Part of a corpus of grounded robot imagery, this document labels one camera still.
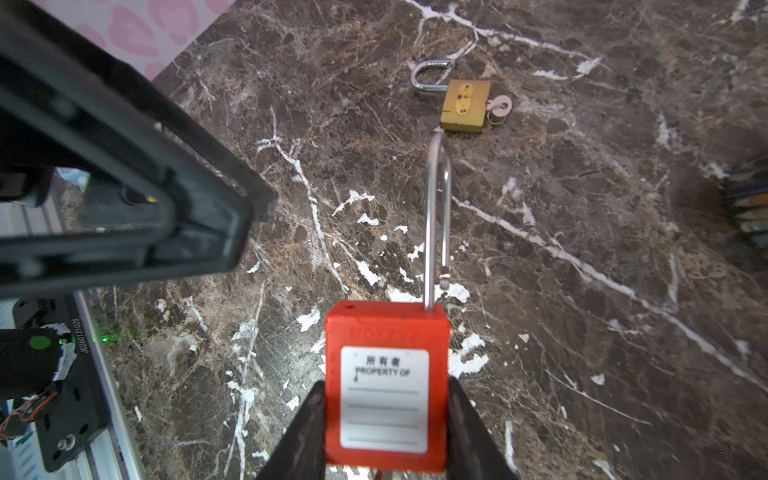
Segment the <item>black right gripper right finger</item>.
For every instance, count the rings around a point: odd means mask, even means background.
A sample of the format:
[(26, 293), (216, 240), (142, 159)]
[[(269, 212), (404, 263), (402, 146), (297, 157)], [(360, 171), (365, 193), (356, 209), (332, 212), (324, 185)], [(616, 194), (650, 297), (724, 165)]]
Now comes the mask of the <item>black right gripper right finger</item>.
[(448, 390), (446, 478), (518, 479), (455, 377)]

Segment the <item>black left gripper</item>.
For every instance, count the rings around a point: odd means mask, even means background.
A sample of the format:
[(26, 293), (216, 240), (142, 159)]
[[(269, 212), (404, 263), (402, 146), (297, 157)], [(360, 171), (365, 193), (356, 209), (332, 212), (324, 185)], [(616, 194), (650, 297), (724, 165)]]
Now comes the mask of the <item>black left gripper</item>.
[(138, 71), (29, 1), (1, 5), (1, 199), (38, 207), (59, 168), (111, 184), (108, 219), (5, 232), (1, 295), (226, 272), (277, 192)]

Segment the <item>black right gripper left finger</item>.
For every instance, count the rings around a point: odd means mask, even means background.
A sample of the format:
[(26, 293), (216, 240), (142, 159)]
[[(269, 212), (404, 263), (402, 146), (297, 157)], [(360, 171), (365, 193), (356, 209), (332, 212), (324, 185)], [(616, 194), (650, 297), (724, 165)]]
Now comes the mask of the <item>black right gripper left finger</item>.
[(325, 382), (317, 381), (256, 479), (323, 480), (326, 473), (325, 429)]

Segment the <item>red safety padlock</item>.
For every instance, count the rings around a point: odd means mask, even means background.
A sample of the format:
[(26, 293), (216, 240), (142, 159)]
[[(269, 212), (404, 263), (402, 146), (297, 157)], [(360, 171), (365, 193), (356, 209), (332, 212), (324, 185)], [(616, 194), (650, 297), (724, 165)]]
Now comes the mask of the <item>red safety padlock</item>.
[(334, 465), (438, 473), (447, 456), (452, 165), (442, 133), (426, 157), (420, 302), (338, 302), (327, 314), (325, 457)]

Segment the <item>brass padlock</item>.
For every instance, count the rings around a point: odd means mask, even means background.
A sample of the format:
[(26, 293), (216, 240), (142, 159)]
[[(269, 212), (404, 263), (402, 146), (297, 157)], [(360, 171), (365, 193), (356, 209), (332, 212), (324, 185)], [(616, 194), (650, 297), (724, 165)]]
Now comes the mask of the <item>brass padlock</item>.
[(451, 80), (447, 85), (425, 84), (418, 75), (426, 69), (448, 69), (450, 59), (426, 60), (416, 65), (410, 74), (412, 87), (422, 93), (444, 95), (440, 127), (446, 131), (481, 133), (490, 100), (491, 82), (488, 80)]

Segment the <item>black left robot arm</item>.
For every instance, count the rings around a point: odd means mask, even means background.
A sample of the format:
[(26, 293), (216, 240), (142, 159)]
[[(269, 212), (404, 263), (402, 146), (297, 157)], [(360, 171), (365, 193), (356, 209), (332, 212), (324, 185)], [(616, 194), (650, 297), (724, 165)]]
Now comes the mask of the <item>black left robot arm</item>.
[(109, 422), (76, 293), (226, 272), (277, 192), (139, 71), (1, 5), (1, 444), (56, 471)]

